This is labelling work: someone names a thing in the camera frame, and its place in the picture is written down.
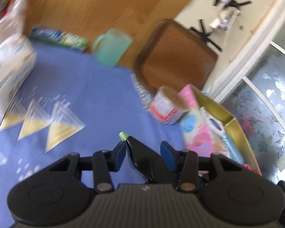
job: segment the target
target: white bottle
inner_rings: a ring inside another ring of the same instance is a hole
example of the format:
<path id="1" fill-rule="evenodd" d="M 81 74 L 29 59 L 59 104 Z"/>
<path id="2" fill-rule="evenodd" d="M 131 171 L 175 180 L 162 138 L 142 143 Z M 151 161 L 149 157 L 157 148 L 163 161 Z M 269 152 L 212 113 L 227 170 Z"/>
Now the white bottle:
<path id="1" fill-rule="evenodd" d="M 15 33 L 23 34 L 26 7 L 27 0 L 15 0 L 11 10 L 0 19 L 0 44 Z"/>

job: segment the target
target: toothpaste tube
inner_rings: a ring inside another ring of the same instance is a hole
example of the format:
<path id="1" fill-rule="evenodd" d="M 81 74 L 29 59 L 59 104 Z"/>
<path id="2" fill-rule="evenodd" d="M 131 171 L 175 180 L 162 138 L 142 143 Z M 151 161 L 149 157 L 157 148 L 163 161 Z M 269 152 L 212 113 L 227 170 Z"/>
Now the toothpaste tube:
<path id="1" fill-rule="evenodd" d="M 44 26 L 34 27 L 29 37 L 32 39 L 48 42 L 50 44 L 70 48 L 79 53 L 84 52 L 87 44 L 89 43 L 89 40 L 81 36 L 69 32 L 58 31 Z"/>

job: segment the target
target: metal screw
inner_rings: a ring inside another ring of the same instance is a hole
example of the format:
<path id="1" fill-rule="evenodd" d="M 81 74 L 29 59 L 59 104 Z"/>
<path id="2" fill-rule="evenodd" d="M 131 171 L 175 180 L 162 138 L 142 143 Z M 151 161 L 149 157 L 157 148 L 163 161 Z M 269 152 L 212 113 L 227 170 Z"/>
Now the metal screw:
<path id="1" fill-rule="evenodd" d="M 143 191 L 149 191 L 151 188 L 149 186 L 145 186 L 142 188 Z"/>
<path id="2" fill-rule="evenodd" d="M 195 185 L 193 183 L 182 183 L 180 188 L 184 191 L 192 191 L 195 190 Z"/>
<path id="3" fill-rule="evenodd" d="M 99 191 L 104 192 L 104 191 L 109 191 L 112 188 L 112 185 L 109 183 L 100 183 L 96 186 L 96 188 Z"/>

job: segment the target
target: pink box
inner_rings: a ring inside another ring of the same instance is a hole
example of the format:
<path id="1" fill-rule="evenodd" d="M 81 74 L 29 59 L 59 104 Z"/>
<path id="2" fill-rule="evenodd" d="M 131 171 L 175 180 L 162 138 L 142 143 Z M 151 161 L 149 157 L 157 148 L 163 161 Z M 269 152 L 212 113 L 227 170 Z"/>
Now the pink box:
<path id="1" fill-rule="evenodd" d="M 208 126 L 204 123 L 200 114 L 200 107 L 194 96 L 192 85 L 185 86 L 179 94 L 190 109 L 180 122 L 185 147 L 196 152 L 201 157 L 210 157 L 211 153 L 215 152 L 215 143 Z"/>

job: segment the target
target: white box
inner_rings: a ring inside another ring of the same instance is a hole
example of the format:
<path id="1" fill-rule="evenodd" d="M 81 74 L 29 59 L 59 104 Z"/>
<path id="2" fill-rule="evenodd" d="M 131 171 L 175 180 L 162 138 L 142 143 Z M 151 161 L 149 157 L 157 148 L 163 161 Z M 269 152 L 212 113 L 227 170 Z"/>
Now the white box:
<path id="1" fill-rule="evenodd" d="M 0 45 L 0 121 L 35 61 L 36 53 L 26 36 L 12 35 Z"/>

